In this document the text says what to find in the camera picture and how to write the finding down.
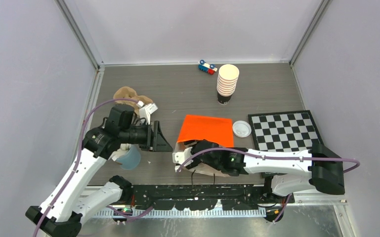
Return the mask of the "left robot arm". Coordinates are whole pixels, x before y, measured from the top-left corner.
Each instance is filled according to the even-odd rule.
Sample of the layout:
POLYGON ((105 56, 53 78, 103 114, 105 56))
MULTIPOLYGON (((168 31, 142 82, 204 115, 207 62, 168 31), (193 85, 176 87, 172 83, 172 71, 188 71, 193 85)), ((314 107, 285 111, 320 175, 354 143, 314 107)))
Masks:
POLYGON ((39 206, 30 206, 25 216, 36 225, 33 235, 42 230, 51 237, 76 237, 84 223, 106 206, 127 204, 133 195, 132 184, 113 176, 98 191, 81 198, 95 173, 122 144, 138 145, 142 151, 173 151, 160 129, 159 121, 137 125, 134 108, 114 105, 103 124, 85 132, 84 121, 75 161, 51 195, 39 206))

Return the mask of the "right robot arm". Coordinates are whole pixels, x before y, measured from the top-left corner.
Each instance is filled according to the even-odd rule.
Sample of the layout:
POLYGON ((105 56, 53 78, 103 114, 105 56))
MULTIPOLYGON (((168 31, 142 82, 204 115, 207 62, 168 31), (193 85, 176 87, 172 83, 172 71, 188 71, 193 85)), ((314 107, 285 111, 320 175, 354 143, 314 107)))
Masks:
POLYGON ((188 169, 205 164, 222 174, 268 173, 262 189, 267 202, 294 192, 316 189, 329 195, 343 195, 344 171, 340 156, 322 144, 297 152, 264 152, 247 148, 223 148, 207 140, 191 147, 194 158, 188 169))

